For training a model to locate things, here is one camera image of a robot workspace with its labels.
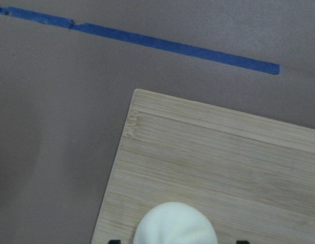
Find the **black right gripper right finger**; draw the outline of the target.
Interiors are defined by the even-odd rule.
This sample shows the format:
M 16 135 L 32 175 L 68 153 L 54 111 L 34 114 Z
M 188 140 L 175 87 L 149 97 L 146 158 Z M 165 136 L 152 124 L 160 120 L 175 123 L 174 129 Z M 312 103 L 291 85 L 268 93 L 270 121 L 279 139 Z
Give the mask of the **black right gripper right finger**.
M 237 240 L 236 244 L 249 244 L 249 241 L 247 241 L 247 240 Z

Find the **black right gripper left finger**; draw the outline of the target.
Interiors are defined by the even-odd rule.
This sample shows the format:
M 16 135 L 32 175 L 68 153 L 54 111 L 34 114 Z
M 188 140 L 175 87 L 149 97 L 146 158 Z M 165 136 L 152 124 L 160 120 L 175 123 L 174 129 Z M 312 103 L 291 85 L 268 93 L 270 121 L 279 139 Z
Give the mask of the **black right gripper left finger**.
M 120 240 L 110 240 L 109 242 L 108 242 L 108 244 L 121 244 L 121 241 Z

